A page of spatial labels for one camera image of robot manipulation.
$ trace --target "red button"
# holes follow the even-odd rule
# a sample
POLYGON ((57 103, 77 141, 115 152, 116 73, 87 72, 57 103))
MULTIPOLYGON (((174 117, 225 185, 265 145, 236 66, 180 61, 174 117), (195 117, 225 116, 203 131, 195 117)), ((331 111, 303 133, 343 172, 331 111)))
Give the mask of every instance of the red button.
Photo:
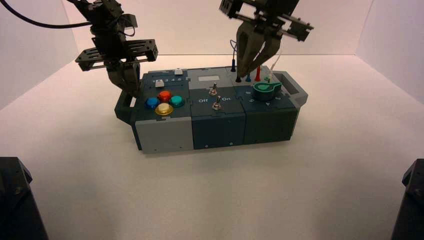
POLYGON ((159 93, 159 95, 157 96, 157 98, 162 102, 162 103, 167 103, 171 100, 171 92, 170 91, 161 91, 159 93))

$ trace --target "robotic arm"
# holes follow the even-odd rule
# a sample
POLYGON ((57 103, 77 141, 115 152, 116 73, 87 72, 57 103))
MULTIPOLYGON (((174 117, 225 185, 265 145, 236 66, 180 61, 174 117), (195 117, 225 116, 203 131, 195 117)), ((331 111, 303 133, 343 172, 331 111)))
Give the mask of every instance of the robotic arm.
POLYGON ((84 50, 75 61, 83 71, 106 68, 110 81, 136 98, 142 87, 140 63, 154 62, 158 57, 155 40, 126 40, 126 36, 134 36, 137 21, 134 15, 124 14, 116 0, 68 2, 73 3, 92 24, 90 30, 94 35, 95 47, 84 50), (133 28, 134 33, 126 34, 125 28, 133 28))
POLYGON ((277 54, 283 35, 305 41, 309 23, 292 17, 299 0, 222 0, 219 9, 243 21, 237 31, 237 75, 244 77, 277 54), (240 15, 243 4, 256 8, 254 19, 240 15), (291 21, 288 30, 282 27, 291 21))
MULTIPOLYGON (((94 48, 84 50, 75 60, 83 71, 106 68, 110 81, 137 98, 143 87, 140 81, 140 63, 154 62, 158 48, 154 39, 127 41, 137 28, 136 17, 124 14, 116 0, 67 0, 74 4, 88 22, 52 25, 31 20, 15 11, 6 0, 0 3, 18 18, 43 28, 66 29, 91 25, 94 48), (128 35, 125 28, 133 28, 128 35)), ((222 0, 219 9, 229 18, 243 21, 237 31, 237 75, 244 77, 274 56, 280 49, 283 35, 305 41, 309 23, 292 17, 299 0, 222 0), (240 14, 243 4, 256 8, 254 19, 240 14), (287 30, 286 21, 291 21, 287 30)))

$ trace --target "control panel box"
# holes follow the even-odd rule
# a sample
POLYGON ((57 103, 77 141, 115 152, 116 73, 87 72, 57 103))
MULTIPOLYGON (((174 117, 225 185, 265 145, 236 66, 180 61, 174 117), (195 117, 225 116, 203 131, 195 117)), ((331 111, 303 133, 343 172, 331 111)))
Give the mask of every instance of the control panel box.
POLYGON ((285 71, 261 66, 237 80, 231 70, 150 71, 134 106, 121 93, 116 116, 145 154, 290 140, 308 94, 285 71))

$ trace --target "rotary knob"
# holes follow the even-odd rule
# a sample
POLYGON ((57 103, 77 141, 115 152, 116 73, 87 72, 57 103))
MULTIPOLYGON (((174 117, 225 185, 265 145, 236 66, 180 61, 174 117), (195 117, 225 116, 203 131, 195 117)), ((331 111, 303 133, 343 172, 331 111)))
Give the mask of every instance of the rotary knob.
POLYGON ((271 101, 274 99, 275 95, 281 91, 281 86, 281 82, 258 82, 253 85, 253 98, 262 102, 271 101))

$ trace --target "white wall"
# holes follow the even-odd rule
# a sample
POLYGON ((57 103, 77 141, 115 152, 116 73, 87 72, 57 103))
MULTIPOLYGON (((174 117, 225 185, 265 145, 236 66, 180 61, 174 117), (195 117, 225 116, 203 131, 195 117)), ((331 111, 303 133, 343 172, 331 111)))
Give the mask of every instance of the white wall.
MULTIPOLYGON (((84 20, 71 3, 62 1, 71 22, 84 20)), ((229 40, 236 38, 241 21, 229 20, 219 11, 221 0, 118 1, 125 13, 137 17, 135 38, 156 39, 161 55, 232 54, 229 40)), ((354 54, 371 2, 300 0, 293 15, 310 22, 315 30, 303 43, 283 40, 283 53, 354 54)), ((93 47, 89 27, 73 32, 80 51, 93 47)))
POLYGON ((357 55, 424 103, 424 1, 375 0, 357 55))
MULTIPOLYGON (((69 23, 60 1, 7 2, 19 13, 38 22, 69 23)), ((0 109, 72 61, 76 54, 77 46, 70 29, 31 25, 0 5, 0 109)))

